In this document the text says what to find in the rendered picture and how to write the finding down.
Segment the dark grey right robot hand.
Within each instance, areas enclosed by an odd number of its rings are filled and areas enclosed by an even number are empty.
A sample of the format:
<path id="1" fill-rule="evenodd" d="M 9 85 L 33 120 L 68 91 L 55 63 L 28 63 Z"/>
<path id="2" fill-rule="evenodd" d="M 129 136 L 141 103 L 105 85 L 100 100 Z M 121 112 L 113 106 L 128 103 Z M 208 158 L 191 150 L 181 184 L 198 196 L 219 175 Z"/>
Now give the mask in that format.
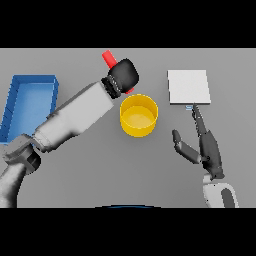
<path id="1" fill-rule="evenodd" d="M 206 129 L 203 116 L 197 104 L 193 104 L 192 117 L 196 125 L 200 151 L 196 151 L 185 143 L 180 133 L 174 129 L 172 136 L 175 151 L 193 164 L 201 163 L 203 168 L 210 174 L 211 180 L 223 179 L 225 175 L 217 140 L 212 132 Z"/>

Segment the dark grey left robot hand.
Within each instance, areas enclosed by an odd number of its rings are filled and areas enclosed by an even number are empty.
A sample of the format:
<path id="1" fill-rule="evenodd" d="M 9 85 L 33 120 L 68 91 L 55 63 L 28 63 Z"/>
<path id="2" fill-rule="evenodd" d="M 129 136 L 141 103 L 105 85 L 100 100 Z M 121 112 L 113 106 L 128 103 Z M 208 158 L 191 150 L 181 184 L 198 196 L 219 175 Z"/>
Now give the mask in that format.
<path id="1" fill-rule="evenodd" d="M 138 81 L 139 74 L 129 59 L 119 61 L 109 70 L 108 75 L 101 79 L 112 99 L 119 98 L 122 93 L 130 91 Z"/>

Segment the yellow bowl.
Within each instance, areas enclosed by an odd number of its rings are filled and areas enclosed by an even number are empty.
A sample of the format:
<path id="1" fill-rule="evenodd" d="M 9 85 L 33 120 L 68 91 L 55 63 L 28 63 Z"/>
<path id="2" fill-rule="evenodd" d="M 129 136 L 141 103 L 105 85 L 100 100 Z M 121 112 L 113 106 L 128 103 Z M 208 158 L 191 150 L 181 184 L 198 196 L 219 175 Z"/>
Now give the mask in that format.
<path id="1" fill-rule="evenodd" d="M 158 106 L 144 94 L 134 94 L 120 104 L 120 125 L 123 131 L 135 138 L 148 136 L 155 128 Z"/>

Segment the red beaker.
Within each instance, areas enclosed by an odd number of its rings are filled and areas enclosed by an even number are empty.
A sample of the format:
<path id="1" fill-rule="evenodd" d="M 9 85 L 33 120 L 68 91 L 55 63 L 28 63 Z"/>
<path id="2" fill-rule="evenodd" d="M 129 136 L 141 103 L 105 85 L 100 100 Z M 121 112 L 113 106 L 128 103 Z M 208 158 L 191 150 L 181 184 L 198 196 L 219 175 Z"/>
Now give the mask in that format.
<path id="1" fill-rule="evenodd" d="M 112 55 L 112 53 L 107 50 L 105 52 L 102 53 L 102 57 L 104 59 L 104 61 L 106 62 L 107 66 L 109 67 L 109 70 L 114 67 L 119 61 L 117 61 L 114 56 Z M 133 91 L 134 87 L 128 91 L 127 93 L 125 94 L 129 94 L 131 91 Z"/>

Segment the blue tray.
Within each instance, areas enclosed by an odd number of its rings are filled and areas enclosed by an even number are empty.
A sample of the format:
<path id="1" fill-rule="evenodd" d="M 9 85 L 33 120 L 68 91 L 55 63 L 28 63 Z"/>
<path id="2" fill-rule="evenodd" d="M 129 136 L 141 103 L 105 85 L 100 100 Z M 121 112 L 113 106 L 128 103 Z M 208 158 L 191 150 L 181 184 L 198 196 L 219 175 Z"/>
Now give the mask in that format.
<path id="1" fill-rule="evenodd" d="M 32 135 L 56 108 L 55 75 L 13 75 L 0 124 L 0 144 L 20 134 Z"/>

